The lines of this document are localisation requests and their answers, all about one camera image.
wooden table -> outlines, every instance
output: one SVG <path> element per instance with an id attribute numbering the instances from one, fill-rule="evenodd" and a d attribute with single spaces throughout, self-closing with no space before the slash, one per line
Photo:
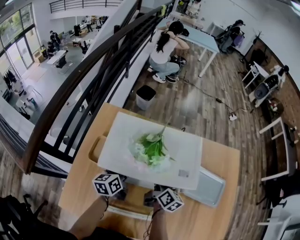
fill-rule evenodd
<path id="1" fill-rule="evenodd" d="M 105 136 L 118 112 L 144 117 L 104 103 L 93 121 L 76 155 L 62 191 L 59 206 L 80 216 L 97 199 L 92 179 L 103 171 L 97 165 Z M 226 180 L 226 187 L 217 208 L 211 208 L 184 195 L 185 206 L 175 213 L 167 213 L 167 231 L 172 240 L 222 240 L 229 227 L 235 206 L 240 172 L 240 151 L 203 139 L 201 166 Z M 139 214 L 149 214 L 143 206 L 147 188 L 129 185 L 125 201 L 114 200 L 111 206 Z M 106 212 L 99 226 L 118 231 L 128 237 L 143 239 L 145 221 Z"/>

white tray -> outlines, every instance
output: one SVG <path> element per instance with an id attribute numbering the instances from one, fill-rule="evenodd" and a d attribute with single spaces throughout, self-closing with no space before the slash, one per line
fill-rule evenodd
<path id="1" fill-rule="evenodd" d="M 138 180 L 174 188 L 196 189 L 202 158 L 201 137 L 166 127 L 164 143 L 170 156 L 176 160 L 171 162 L 167 172 L 157 173 L 148 167 L 140 168 L 129 152 L 128 146 L 134 135 L 159 133 L 163 127 L 119 112 L 103 146 L 98 165 Z M 188 172 L 188 177 L 179 176 L 180 170 Z"/>

wooden handrail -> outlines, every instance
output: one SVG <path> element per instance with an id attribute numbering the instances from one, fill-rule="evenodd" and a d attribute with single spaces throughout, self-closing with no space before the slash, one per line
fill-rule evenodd
<path id="1" fill-rule="evenodd" d="M 117 44 L 124 36 L 126 36 L 135 27 L 143 23 L 149 17 L 161 11 L 162 7 L 158 7 L 147 14 L 137 18 L 132 23 L 128 24 L 113 36 L 108 38 L 103 44 L 90 53 L 76 69 L 67 77 L 61 87 L 54 94 L 50 100 L 39 120 L 37 121 L 32 134 L 28 140 L 22 160 L 28 163 L 26 173 L 30 173 L 35 165 L 38 153 L 41 146 L 52 126 L 60 110 L 63 108 L 73 91 L 87 75 L 87 73 L 94 67 L 94 65 L 106 54 L 106 52 L 115 44 Z"/>

black trash bin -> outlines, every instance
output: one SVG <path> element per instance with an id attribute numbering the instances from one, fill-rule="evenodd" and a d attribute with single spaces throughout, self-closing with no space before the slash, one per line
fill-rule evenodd
<path id="1" fill-rule="evenodd" d="M 143 85 L 138 91 L 136 91 L 136 104 L 139 108 L 143 110 L 147 110 L 156 95 L 156 92 L 154 89 L 147 85 Z"/>

hand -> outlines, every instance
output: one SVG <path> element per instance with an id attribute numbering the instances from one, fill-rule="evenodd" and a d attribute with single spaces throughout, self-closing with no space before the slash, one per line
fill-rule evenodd
<path id="1" fill-rule="evenodd" d="M 171 32 L 171 31 L 168 31 L 167 34 L 170 35 L 171 39 L 175 39 L 176 38 L 175 34 L 173 32 Z"/>

